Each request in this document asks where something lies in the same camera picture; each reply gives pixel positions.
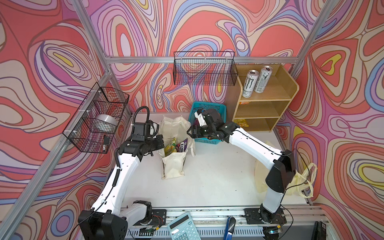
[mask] white table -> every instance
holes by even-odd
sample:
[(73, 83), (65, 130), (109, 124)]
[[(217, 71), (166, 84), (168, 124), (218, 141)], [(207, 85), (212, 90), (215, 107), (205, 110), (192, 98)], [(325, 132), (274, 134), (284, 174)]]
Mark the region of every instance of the white table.
[[(160, 122), (164, 114), (152, 113), (150, 119)], [(167, 113), (174, 118), (189, 113)], [(144, 122), (146, 114), (136, 121)], [(280, 148), (273, 132), (250, 132), (261, 141)], [(185, 176), (162, 180), (162, 163), (158, 153), (143, 157), (130, 178), (123, 206), (135, 200), (146, 200), (153, 207), (207, 207), (260, 205), (265, 197), (255, 186), (255, 158), (226, 142), (218, 145), (196, 142), (196, 156), (190, 153), (184, 164)], [(299, 195), (285, 196), (282, 204), (306, 204)]]

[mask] calculator screen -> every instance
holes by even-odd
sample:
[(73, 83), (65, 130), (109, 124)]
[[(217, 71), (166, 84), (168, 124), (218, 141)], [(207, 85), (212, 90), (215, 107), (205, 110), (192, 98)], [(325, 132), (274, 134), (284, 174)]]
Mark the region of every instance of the calculator screen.
[(175, 227), (177, 227), (178, 225), (180, 225), (181, 223), (183, 223), (184, 221), (186, 221), (187, 219), (189, 219), (188, 215), (186, 215), (185, 217), (183, 217), (182, 219), (180, 219), (179, 221), (171, 224), (169, 227), (171, 229), (174, 229)]

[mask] blue calculator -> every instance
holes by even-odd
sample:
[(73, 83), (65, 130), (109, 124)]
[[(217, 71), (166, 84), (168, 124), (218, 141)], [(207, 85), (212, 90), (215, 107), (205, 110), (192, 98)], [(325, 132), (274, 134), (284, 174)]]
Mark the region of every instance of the blue calculator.
[(189, 212), (170, 222), (168, 230), (172, 240), (201, 240)]

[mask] white monster can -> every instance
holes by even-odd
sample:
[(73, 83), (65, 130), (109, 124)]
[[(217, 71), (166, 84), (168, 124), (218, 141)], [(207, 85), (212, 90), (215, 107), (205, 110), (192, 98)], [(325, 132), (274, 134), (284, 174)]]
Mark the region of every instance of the white monster can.
[(249, 70), (247, 77), (245, 78), (243, 94), (242, 96), (245, 98), (249, 98), (252, 94), (253, 89), (255, 88), (257, 77), (259, 76), (259, 72), (256, 70)]
[(270, 66), (264, 66), (260, 70), (260, 75), (254, 89), (255, 92), (262, 93), (264, 91), (265, 86), (268, 83), (269, 78), (271, 77), (272, 70), (273, 69)]

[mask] blue plastic basket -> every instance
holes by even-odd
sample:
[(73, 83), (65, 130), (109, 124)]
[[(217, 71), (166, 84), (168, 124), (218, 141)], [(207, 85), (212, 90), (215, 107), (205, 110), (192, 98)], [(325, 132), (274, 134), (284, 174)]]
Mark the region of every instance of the blue plastic basket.
[[(189, 118), (188, 118), (188, 121), (192, 125), (195, 122), (195, 112), (198, 109), (201, 109), (201, 108), (204, 108), (204, 109), (214, 108), (214, 109), (216, 109), (217, 112), (220, 113), (221, 118), (223, 119), (223, 122), (226, 121), (226, 118), (227, 118), (227, 107), (224, 104), (220, 104), (220, 103), (207, 103), (207, 102), (194, 102), (192, 104), (191, 113), (189, 114)], [(218, 139), (209, 140), (206, 137), (204, 137), (204, 138), (196, 138), (195, 141), (196, 142), (209, 143), (209, 144), (218, 144), (219, 142), (221, 142), (221, 140), (218, 140)]]

